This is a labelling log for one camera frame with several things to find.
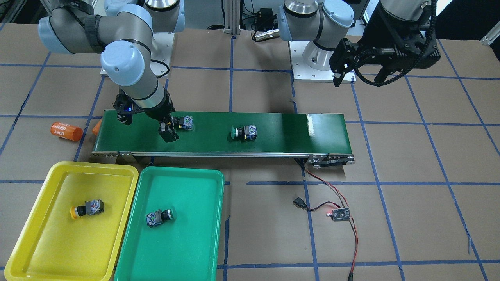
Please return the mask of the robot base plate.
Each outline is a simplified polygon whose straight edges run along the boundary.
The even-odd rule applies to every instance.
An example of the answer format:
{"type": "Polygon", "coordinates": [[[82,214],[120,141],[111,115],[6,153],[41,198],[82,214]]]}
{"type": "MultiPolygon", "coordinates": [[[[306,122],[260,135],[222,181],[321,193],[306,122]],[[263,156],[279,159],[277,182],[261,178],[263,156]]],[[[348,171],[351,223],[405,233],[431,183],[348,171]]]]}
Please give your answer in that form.
{"type": "Polygon", "coordinates": [[[173,55],[174,33],[154,33],[152,37],[151,70],[158,78],[168,78],[173,55]]]}
{"type": "Polygon", "coordinates": [[[290,41],[289,49],[295,81],[333,83],[335,76],[329,64],[333,51],[323,50],[313,41],[290,41]]]}

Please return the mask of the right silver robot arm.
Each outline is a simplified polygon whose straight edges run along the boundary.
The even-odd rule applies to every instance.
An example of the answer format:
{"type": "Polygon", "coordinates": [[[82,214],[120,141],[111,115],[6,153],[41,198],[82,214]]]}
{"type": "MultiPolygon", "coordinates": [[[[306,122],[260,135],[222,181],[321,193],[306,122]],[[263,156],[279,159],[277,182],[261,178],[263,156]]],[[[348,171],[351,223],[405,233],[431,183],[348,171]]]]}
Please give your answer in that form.
{"type": "Polygon", "coordinates": [[[100,54],[102,68],[119,86],[117,119],[129,125],[144,112],[159,122],[165,142],[176,141],[173,102],[150,65],[158,47],[154,34],[184,30],[184,1],[107,0],[105,11],[95,14],[89,0],[56,0],[39,21],[41,42],[52,53],[100,54]]]}

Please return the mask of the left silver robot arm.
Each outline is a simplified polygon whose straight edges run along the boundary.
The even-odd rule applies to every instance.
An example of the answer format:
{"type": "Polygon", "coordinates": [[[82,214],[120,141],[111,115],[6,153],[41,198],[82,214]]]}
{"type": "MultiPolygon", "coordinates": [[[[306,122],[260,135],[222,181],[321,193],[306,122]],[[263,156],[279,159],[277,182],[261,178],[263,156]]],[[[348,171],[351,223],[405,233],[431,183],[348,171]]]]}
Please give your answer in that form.
{"type": "Polygon", "coordinates": [[[280,37],[308,41],[304,59],[315,69],[332,71],[336,87],[350,71],[368,85],[383,87],[441,59],[435,0],[380,0],[361,39],[354,43],[346,34],[367,3],[285,0],[277,13],[280,37]]]}

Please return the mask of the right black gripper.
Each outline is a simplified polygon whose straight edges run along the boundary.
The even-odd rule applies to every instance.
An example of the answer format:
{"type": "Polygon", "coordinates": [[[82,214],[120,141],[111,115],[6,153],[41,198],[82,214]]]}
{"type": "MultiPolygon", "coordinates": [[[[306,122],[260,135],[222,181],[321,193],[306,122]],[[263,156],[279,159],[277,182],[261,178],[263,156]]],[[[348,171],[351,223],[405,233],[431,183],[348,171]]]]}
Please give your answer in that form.
{"type": "Polygon", "coordinates": [[[143,108],[126,95],[122,88],[119,88],[114,102],[114,109],[117,120],[127,126],[132,124],[133,114],[144,112],[149,118],[159,121],[158,134],[164,142],[175,142],[180,138],[175,131],[173,117],[170,116],[174,112],[174,107],[170,94],[166,89],[164,89],[163,99],[158,105],[152,108],[143,108]]]}

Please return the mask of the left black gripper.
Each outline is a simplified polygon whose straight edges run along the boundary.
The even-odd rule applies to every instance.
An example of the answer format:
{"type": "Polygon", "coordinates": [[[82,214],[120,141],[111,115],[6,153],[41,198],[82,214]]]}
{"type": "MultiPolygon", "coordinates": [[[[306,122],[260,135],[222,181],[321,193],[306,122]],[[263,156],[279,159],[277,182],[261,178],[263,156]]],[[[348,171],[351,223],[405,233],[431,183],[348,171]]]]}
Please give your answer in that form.
{"type": "Polygon", "coordinates": [[[436,8],[409,8],[400,15],[375,8],[361,39],[341,39],[330,58],[334,86],[350,71],[368,85],[383,87],[413,69],[430,68],[441,59],[436,20],[436,8]]]}

